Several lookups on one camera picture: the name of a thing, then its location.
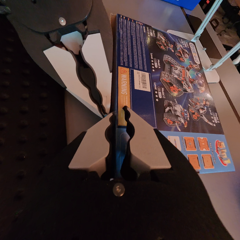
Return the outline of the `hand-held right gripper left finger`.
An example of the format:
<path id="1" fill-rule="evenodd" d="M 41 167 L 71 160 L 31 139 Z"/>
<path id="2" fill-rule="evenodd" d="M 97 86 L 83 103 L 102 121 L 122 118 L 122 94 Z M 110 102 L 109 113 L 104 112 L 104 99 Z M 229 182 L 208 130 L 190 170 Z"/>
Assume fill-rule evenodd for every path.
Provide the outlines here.
<path id="1" fill-rule="evenodd" d="M 109 113 L 89 128 L 68 168 L 96 172 L 99 177 L 111 169 L 113 123 L 115 114 Z"/>

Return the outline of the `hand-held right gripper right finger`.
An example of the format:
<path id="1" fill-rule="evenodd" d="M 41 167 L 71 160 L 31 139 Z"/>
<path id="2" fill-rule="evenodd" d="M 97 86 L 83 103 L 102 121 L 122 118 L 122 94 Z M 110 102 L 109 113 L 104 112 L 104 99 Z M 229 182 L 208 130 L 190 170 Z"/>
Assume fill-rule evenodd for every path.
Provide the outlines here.
<path id="1" fill-rule="evenodd" d="M 154 128 L 129 107 L 124 106 L 123 110 L 129 139 L 121 175 L 137 176 L 152 170 L 171 169 Z"/>

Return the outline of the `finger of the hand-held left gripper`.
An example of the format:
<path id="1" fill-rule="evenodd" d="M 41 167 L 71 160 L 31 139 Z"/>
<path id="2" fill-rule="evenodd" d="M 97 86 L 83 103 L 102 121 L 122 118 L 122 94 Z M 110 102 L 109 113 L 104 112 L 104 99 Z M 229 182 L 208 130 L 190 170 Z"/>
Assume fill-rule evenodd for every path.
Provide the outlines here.
<path id="1" fill-rule="evenodd" d="M 99 104 L 102 113 L 108 114 L 111 104 L 112 73 L 109 70 L 100 33 L 87 36 L 81 54 L 93 72 L 93 80 L 88 82 L 91 94 Z"/>
<path id="2" fill-rule="evenodd" d="M 60 35 L 60 42 L 43 51 L 66 89 L 97 116 L 104 117 L 103 99 L 91 65 L 82 55 L 82 34 L 74 31 Z"/>

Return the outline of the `blue robot toy kit box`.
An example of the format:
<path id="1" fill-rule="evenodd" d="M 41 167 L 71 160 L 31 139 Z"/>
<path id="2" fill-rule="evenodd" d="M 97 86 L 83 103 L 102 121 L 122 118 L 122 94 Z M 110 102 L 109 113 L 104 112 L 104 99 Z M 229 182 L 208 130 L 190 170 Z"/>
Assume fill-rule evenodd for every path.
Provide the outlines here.
<path id="1" fill-rule="evenodd" d="M 124 106 L 164 135 L 201 173 L 235 167 L 195 43 L 116 15 L 116 174 L 129 135 Z"/>

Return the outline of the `white metal stand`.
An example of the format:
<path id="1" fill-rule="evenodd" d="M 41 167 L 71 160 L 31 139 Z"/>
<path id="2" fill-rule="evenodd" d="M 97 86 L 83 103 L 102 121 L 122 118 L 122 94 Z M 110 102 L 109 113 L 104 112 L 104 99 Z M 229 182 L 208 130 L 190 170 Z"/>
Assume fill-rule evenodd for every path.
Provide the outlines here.
<path id="1" fill-rule="evenodd" d="M 200 61 L 202 63 L 202 67 L 204 70 L 204 74 L 206 76 L 206 80 L 208 83 L 217 83 L 220 81 L 220 77 L 216 69 L 222 66 L 230 57 L 236 53 L 240 49 L 240 42 L 238 42 L 231 50 L 226 52 L 225 50 L 223 53 L 219 51 L 218 46 L 216 43 L 221 43 L 216 32 L 214 31 L 213 27 L 210 25 L 210 20 L 215 12 L 218 10 L 222 3 L 222 0 L 216 0 L 208 13 L 205 15 L 204 18 L 201 19 L 201 24 L 196 30 L 195 34 L 188 34 L 185 32 L 175 31 L 175 30 L 167 30 L 167 33 L 171 33 L 178 37 L 182 37 L 184 39 L 190 40 L 191 42 L 195 43 L 196 50 L 198 52 Z M 220 53 L 220 59 L 213 64 L 210 60 L 209 54 L 204 49 L 203 43 L 210 44 L 213 42 L 213 47 L 216 47 Z"/>

